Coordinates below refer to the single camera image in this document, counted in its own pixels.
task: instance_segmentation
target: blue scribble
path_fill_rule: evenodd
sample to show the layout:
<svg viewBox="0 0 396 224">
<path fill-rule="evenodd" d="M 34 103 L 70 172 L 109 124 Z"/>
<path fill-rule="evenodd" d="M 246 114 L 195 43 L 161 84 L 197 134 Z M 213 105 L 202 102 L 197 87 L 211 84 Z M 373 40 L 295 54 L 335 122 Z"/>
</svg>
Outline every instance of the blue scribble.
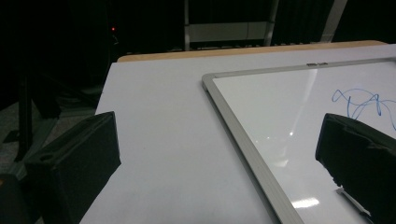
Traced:
<svg viewBox="0 0 396 224">
<path fill-rule="evenodd" d="M 364 95 L 366 95 L 367 97 L 364 97 L 363 99 L 366 100 L 363 100 L 362 102 L 356 102 L 356 97 L 352 98 L 352 95 L 359 95 L 360 98 Z M 337 90 L 332 95 L 332 101 L 337 102 L 339 99 L 346 100 L 346 114 L 349 118 L 352 119 L 358 119 L 366 106 L 374 105 L 378 116 L 382 116 L 382 111 L 384 109 L 384 111 L 387 111 L 389 113 L 391 124 L 393 126 L 393 129 L 396 131 L 396 122 L 395 120 L 393 120 L 392 111 L 389 108 L 389 104 L 396 104 L 396 101 L 380 100 L 379 94 L 362 89 L 351 89 L 348 91 Z"/>
</svg>

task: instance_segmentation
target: brown edge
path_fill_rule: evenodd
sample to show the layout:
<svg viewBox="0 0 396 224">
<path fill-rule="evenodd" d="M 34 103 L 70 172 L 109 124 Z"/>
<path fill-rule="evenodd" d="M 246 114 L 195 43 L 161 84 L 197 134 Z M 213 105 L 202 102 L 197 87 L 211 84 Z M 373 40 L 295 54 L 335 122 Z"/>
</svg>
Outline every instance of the brown edge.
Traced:
<svg viewBox="0 0 396 224">
<path fill-rule="evenodd" d="M 211 50 L 181 51 L 181 52 L 168 52 L 168 53 L 155 53 L 155 54 L 136 54 L 136 55 L 121 56 L 117 60 L 117 63 L 161 60 L 161 59 L 183 59 L 183 58 L 195 58 L 195 57 L 226 56 L 226 55 L 237 55 L 237 54 L 270 53 L 270 52 L 306 50 L 306 49 L 356 48 L 356 47 L 367 47 L 367 46 L 377 46 L 377 45 L 386 45 L 386 44 L 387 43 L 377 40 L 362 40 L 362 41 L 352 41 L 352 42 L 318 43 L 318 44 L 308 44 L 308 45 L 287 45 L 287 46 L 244 48 L 244 49 L 211 49 Z"/>
</svg>

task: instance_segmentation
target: tabletop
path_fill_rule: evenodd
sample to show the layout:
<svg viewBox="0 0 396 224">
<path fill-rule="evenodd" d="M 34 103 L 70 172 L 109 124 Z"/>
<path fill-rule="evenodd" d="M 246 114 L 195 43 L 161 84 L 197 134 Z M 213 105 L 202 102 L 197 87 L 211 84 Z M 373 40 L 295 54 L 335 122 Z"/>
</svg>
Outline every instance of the tabletop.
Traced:
<svg viewBox="0 0 396 224">
<path fill-rule="evenodd" d="M 81 223 L 278 223 L 202 76 L 384 57 L 394 50 L 362 41 L 120 58 L 96 114 L 116 114 L 121 166 Z"/>
</svg>

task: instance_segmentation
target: table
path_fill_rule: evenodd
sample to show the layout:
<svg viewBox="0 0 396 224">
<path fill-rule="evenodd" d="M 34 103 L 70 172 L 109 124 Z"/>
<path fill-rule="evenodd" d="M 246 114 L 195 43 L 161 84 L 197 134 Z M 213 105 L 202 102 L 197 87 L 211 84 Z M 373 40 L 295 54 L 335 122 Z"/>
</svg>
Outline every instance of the table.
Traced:
<svg viewBox="0 0 396 224">
<path fill-rule="evenodd" d="M 362 41 L 120 58 L 96 114 L 115 111 L 122 165 L 81 223 L 278 223 L 206 96 L 202 75 L 394 50 Z"/>
</svg>

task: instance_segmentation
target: whiteboard frame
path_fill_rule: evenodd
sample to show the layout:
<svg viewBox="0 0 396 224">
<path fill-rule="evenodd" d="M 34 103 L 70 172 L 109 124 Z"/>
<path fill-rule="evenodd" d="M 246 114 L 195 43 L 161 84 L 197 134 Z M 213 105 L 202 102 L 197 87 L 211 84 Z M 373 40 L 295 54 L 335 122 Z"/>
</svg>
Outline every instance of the whiteboard frame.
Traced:
<svg viewBox="0 0 396 224">
<path fill-rule="evenodd" d="M 242 151 L 245 159 L 247 160 L 250 169 L 262 188 L 265 196 L 267 197 L 270 204 L 273 206 L 277 217 L 283 224 L 300 224 L 304 223 L 297 211 L 291 204 L 286 193 L 283 191 L 276 178 L 272 174 L 268 165 L 263 160 L 259 150 L 251 142 L 248 134 L 245 132 L 243 126 L 237 119 L 234 112 L 231 110 L 226 100 L 222 96 L 221 92 L 217 88 L 214 79 L 223 77 L 239 77 L 258 75 L 265 73 L 276 73 L 276 72 L 287 72 L 287 71 L 298 71 L 298 70 L 309 70 L 309 69 L 320 69 L 328 67 L 339 67 L 357 64 L 367 63 L 384 63 L 384 62 L 396 62 L 396 58 L 380 58 L 380 59 L 368 59 L 368 60 L 357 60 L 357 61 L 345 61 L 336 63 L 308 63 L 303 65 L 285 66 L 285 67 L 274 67 L 264 68 L 255 70 L 235 71 L 235 72 L 224 72 L 224 73 L 212 73 L 203 75 L 203 87 L 208 92 L 213 102 L 216 105 L 216 109 L 224 119 L 227 128 L 233 136 L 239 149 Z"/>
</svg>

